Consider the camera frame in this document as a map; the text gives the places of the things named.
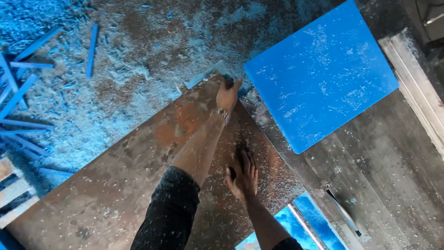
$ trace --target blue square panel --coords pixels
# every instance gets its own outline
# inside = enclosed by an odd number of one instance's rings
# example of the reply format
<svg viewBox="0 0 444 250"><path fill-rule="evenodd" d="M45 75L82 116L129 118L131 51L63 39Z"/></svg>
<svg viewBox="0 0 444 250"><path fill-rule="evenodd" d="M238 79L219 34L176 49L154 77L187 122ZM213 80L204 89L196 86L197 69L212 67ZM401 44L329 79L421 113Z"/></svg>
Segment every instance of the blue square panel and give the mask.
<svg viewBox="0 0 444 250"><path fill-rule="evenodd" d="M399 87L353 0L244 65L295 153Z"/></svg>

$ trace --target black sleeve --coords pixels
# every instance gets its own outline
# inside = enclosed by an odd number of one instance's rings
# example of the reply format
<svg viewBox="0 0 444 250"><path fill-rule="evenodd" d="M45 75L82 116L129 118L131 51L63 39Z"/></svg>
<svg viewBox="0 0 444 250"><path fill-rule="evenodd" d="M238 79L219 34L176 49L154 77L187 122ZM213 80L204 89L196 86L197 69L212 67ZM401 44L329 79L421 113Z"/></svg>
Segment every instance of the black sleeve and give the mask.
<svg viewBox="0 0 444 250"><path fill-rule="evenodd" d="M184 249L200 191L193 178L170 166L157 185L131 250Z"/></svg>
<svg viewBox="0 0 444 250"><path fill-rule="evenodd" d="M302 246L294 239L287 238L273 247L272 250L304 250Z"/></svg>

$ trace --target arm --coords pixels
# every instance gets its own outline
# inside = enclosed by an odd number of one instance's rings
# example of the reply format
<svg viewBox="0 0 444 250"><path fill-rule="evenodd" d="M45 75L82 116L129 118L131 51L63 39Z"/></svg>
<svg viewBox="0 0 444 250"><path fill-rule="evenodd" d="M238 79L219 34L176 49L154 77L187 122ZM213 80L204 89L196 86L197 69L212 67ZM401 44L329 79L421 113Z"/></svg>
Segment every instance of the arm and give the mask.
<svg viewBox="0 0 444 250"><path fill-rule="evenodd" d="M241 78L230 89L226 83L221 84L217 107L231 114L241 85ZM182 147L151 196L131 250L185 248L199 203L200 186L208 174L224 126L223 115L212 113Z"/></svg>
<svg viewBox="0 0 444 250"><path fill-rule="evenodd" d="M256 162L250 153L241 151L243 171L238 160L234 161L236 177L233 179L230 170L226 169L226 180L231 192L246 206L253 223L254 231L262 250L295 249L302 250L301 245L279 224L270 212L259 201L258 171Z"/></svg>

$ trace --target rusty metal plate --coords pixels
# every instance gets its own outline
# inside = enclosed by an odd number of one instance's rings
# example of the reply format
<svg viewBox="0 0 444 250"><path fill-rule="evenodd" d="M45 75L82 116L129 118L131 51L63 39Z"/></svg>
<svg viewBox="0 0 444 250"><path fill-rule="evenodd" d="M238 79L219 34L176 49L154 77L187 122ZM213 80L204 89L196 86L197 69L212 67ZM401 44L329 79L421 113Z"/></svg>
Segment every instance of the rusty metal plate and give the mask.
<svg viewBox="0 0 444 250"><path fill-rule="evenodd" d="M163 172L215 107L215 72L126 135L17 218L8 229L27 250L129 249ZM258 195L277 213L304 188L238 103L199 195L187 249L231 249L253 232L225 183L240 141L260 164Z"/></svg>

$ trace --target hand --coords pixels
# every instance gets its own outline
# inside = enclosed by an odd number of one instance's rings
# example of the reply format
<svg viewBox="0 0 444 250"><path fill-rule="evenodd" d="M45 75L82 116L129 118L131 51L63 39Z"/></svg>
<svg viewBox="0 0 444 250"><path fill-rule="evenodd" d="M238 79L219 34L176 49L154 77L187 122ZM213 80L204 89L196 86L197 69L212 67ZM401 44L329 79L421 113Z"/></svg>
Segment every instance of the hand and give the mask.
<svg viewBox="0 0 444 250"><path fill-rule="evenodd" d="M249 198L255 197L258 192L258 173L259 169L256 161L250 153L241 151L242 161L244 163L243 171L241 164L236 156L234 156L234 170L236 177L234 180L231 177L231 171L226 168L226 182L231 192L246 205Z"/></svg>
<svg viewBox="0 0 444 250"><path fill-rule="evenodd" d="M241 86L242 78L238 78L235 82L230 78L221 83L216 97L217 107L224 109L229 115L231 115L231 112L238 101L238 91Z"/></svg>

